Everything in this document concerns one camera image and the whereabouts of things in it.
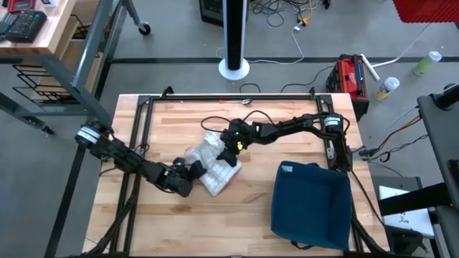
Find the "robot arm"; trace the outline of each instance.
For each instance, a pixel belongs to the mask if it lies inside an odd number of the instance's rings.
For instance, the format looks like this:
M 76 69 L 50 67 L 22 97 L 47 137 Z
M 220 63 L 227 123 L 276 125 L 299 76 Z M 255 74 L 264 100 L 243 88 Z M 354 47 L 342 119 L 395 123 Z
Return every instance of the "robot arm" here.
M 314 123 L 324 119 L 324 129 L 318 129 Z M 337 171 L 350 171 L 352 169 L 352 153 L 346 144 L 346 130 L 343 120 L 349 121 L 336 113 L 320 113 L 316 115 L 305 114 L 299 118 L 273 123 L 253 122 L 248 125 L 244 120 L 234 119 L 229 123 L 220 139 L 225 144 L 225 150 L 217 159 L 223 159 L 231 166 L 236 166 L 236 155 L 241 150 L 247 149 L 252 143 L 266 145 L 275 142 L 279 137 L 299 132 L 310 132 L 320 139 L 329 140 L 334 152 L 327 153 L 332 160 L 331 169 Z
M 183 158 L 176 158 L 172 166 L 161 162 L 147 161 L 134 150 L 126 147 L 121 140 L 113 137 L 110 128 L 105 128 L 97 121 L 83 125 L 75 136 L 75 140 L 84 145 L 96 158 L 113 158 L 115 167 L 125 173 L 139 173 L 149 183 L 162 191 L 171 191 L 187 197 L 193 187 L 193 180 L 206 173 L 200 161 L 187 168 Z

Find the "blue basket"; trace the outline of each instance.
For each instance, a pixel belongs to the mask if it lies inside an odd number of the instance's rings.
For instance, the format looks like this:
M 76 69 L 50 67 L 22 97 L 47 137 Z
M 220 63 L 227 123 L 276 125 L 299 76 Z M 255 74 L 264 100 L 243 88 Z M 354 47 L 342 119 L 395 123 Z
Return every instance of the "blue basket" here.
M 342 250 L 348 247 L 351 205 L 344 173 L 283 161 L 275 179 L 271 230 L 296 247 L 307 245 L 301 249 Z

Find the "concrete floor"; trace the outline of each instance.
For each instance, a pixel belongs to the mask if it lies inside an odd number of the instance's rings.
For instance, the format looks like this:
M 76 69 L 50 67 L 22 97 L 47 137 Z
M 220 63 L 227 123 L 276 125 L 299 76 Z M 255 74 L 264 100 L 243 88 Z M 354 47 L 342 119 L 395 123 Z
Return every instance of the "concrete floor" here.
M 115 57 L 214 57 L 222 46 L 222 28 L 201 22 L 197 0 L 134 1 L 142 20 L 153 30 L 142 37 L 129 17 L 120 38 Z M 283 12 L 285 23 L 272 28 L 262 14 L 250 14 L 247 23 L 247 57 L 297 57 L 290 37 L 294 15 Z M 333 1 L 329 10 L 319 6 L 308 27 L 298 34 L 307 57 L 337 57 L 340 54 L 365 53 L 371 57 L 397 56 L 417 36 L 424 24 L 403 24 L 391 1 Z M 459 31 L 454 24 L 433 24 L 415 43 L 407 56 L 424 56 L 430 50 L 444 56 L 459 56 Z M 332 64 L 253 64 L 242 82 L 227 82 L 215 64 L 117 64 L 108 76 L 102 105 L 113 114 L 117 97 L 122 93 L 158 93 L 167 86 L 176 92 L 237 92 L 244 82 L 257 83 L 262 92 L 278 92 L 282 85 L 306 83 L 323 67 Z M 440 91 L 446 84 L 457 82 L 457 63 L 440 63 L 424 77 L 411 73 L 415 64 L 394 64 L 377 71 L 381 78 L 398 77 L 399 89 L 384 102 L 370 99 L 367 115 L 359 123 L 365 145 L 375 146 L 409 118 L 412 112 L 388 131 L 389 123 L 414 107 L 416 97 Z M 379 85 L 367 72 L 368 91 Z M 328 71 L 318 76 L 314 85 L 323 91 Z M 26 100 L 15 94 L 11 86 L 20 85 L 10 66 L 0 66 L 1 90 L 18 102 Z M 307 92 L 292 87 L 286 92 Z M 247 88 L 245 92 L 254 92 Z M 56 131 L 56 138 L 44 138 L 30 127 L 0 113 L 0 257 L 41 257 L 62 198 L 76 144 L 73 136 L 84 118 L 44 118 Z M 387 148 L 410 142 L 425 134 L 422 123 L 396 135 Z M 422 140 L 392 156 L 386 163 L 405 176 L 420 176 L 424 186 L 442 181 L 429 140 Z M 370 165 L 373 176 L 396 176 L 379 166 Z M 100 163 L 86 155 L 77 183 L 70 214 L 62 236 L 58 255 L 77 254 L 85 239 L 87 223 L 98 182 Z

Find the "tower fan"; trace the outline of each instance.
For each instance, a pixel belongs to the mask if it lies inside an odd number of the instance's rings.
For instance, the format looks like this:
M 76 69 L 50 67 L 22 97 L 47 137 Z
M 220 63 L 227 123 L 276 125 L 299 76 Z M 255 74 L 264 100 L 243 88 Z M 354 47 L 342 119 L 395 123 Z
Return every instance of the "tower fan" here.
M 250 70 L 244 57 L 247 0 L 223 0 L 224 59 L 218 70 L 227 80 L 241 80 Z

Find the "wooden tabletop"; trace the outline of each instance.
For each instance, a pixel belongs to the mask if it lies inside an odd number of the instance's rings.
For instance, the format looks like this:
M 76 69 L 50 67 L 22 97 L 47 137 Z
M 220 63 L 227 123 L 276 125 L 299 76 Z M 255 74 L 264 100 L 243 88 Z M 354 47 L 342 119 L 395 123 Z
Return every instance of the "wooden tabletop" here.
M 44 8 L 41 1 L 35 4 L 35 10 L 43 11 L 47 20 L 40 29 L 33 43 L 12 43 L 8 40 L 0 42 L 0 55 L 8 54 L 54 54 L 65 25 L 75 5 L 75 0 L 59 0 L 57 7 Z M 0 6 L 0 19 L 7 9 Z
M 120 95 L 113 120 L 115 136 L 128 144 L 137 95 Z M 333 94 L 337 113 L 351 121 L 347 143 L 361 146 L 359 127 L 347 94 Z M 289 120 L 304 113 L 317 113 L 316 103 L 305 100 L 255 100 L 249 107 L 241 104 L 220 104 L 217 101 L 155 102 L 146 158 L 170 163 L 197 144 L 204 135 L 200 121 L 211 115 L 228 119 L 243 118 L 252 110 L 266 112 L 274 122 Z M 248 119 L 267 122 L 259 113 Z M 208 127 L 223 129 L 225 121 L 211 120 Z M 142 180 L 133 233 L 133 256 L 336 256 L 339 250 L 314 247 L 298 250 L 289 241 L 270 230 L 270 204 L 275 175 L 281 161 L 318 163 L 326 167 L 323 141 L 311 133 L 296 133 L 270 145 L 253 144 L 238 158 L 241 170 L 218 196 L 212 197 L 196 181 L 191 195 L 160 192 Z M 113 164 L 105 164 L 103 169 Z M 354 171 L 377 207 L 372 178 L 363 161 L 354 161 Z M 83 251 L 94 247 L 115 218 L 122 173 L 111 171 L 100 177 Z M 387 249 L 381 224 L 373 215 L 367 200 L 354 179 L 351 179 L 357 216 L 369 234 Z M 124 238 L 124 224 L 121 239 Z

